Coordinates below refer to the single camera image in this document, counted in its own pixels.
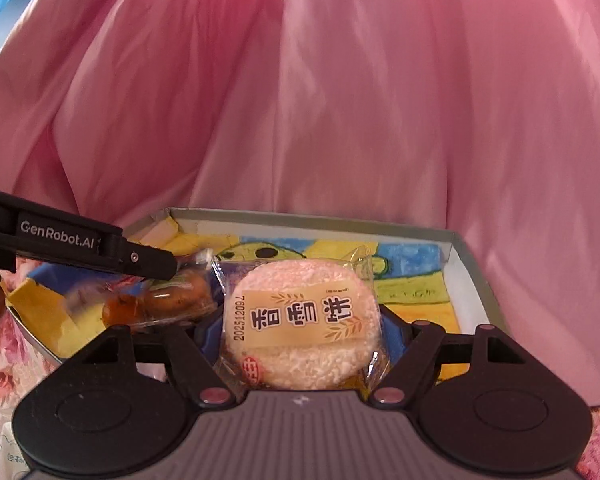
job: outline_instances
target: transparent plastic wrapper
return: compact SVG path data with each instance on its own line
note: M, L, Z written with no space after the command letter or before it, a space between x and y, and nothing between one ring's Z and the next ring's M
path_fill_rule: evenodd
M165 282L125 276L80 283L66 295L65 307L76 317L101 305L106 327L133 330L197 320L218 308L211 293L212 258L211 250L179 258L176 275Z
M248 389L357 389L388 369L371 257L214 262L225 293L216 371Z

